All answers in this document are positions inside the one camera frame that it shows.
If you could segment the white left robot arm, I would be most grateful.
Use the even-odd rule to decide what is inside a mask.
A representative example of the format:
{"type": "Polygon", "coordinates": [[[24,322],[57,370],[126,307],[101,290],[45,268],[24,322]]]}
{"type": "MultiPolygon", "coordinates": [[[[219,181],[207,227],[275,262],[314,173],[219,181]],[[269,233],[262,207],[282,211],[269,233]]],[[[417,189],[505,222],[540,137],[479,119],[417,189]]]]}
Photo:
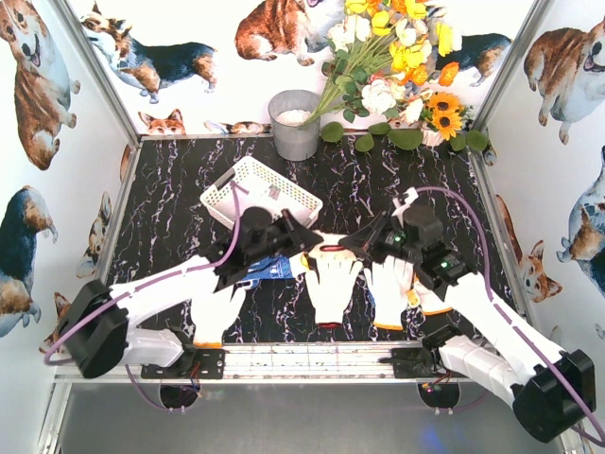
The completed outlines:
{"type": "Polygon", "coordinates": [[[64,347],[85,378],[131,365],[185,375],[197,356],[221,349],[224,332],[244,303],[246,290],[240,284],[250,268],[264,259],[298,257],[321,242],[320,234],[288,210],[272,218],[263,208],[248,208],[230,233],[178,266],[127,283],[106,286],[93,280],[84,285],[44,361],[51,364],[64,347]],[[192,337],[177,327],[142,328],[146,320],[184,302],[191,304],[192,337]]]}

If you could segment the blue dotted white glove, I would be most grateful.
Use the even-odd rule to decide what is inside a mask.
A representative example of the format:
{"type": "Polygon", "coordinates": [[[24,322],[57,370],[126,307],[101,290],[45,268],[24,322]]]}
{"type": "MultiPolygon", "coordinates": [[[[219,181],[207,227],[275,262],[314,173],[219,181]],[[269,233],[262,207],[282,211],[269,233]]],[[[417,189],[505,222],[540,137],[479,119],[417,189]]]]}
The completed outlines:
{"type": "Polygon", "coordinates": [[[308,272],[308,265],[302,254],[292,257],[283,255],[268,257],[253,264],[237,285],[246,289],[256,288],[264,280],[295,279],[306,272],[308,272]]]}

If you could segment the cream knit glove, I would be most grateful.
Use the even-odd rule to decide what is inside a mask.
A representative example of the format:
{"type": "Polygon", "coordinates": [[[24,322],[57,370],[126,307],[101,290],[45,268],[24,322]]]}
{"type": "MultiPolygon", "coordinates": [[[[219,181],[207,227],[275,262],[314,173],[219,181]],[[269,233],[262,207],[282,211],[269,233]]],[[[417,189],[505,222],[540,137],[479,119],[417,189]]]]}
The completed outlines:
{"type": "Polygon", "coordinates": [[[336,327],[343,322],[363,263],[338,244],[343,235],[316,233],[322,242],[305,255],[306,288],[315,309],[315,323],[322,328],[336,327]]]}

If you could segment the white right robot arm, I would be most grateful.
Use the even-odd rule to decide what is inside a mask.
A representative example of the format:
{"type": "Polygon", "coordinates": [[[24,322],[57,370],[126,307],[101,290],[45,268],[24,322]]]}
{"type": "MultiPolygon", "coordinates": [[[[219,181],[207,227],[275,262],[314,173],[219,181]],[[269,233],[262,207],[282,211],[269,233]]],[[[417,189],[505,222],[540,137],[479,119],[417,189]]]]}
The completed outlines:
{"type": "Polygon", "coordinates": [[[454,326],[425,336],[423,349],[443,368],[499,397],[534,439],[548,443],[596,410],[595,365],[581,350],[565,351],[492,292],[486,273],[469,266],[442,237],[431,207],[404,205],[382,212],[338,243],[382,264],[388,257],[413,267],[420,284],[467,319],[492,345],[479,346],[454,326]]]}

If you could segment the yellow dotted white glove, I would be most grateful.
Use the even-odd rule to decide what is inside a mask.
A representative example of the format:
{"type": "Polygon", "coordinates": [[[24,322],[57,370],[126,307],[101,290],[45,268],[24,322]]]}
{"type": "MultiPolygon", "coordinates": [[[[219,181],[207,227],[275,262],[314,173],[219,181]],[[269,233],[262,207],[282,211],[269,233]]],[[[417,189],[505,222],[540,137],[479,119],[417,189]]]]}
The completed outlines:
{"type": "Polygon", "coordinates": [[[243,288],[234,287],[195,296],[190,311],[195,325],[194,345],[202,349],[221,348],[223,334],[237,319],[245,297],[243,288]]]}

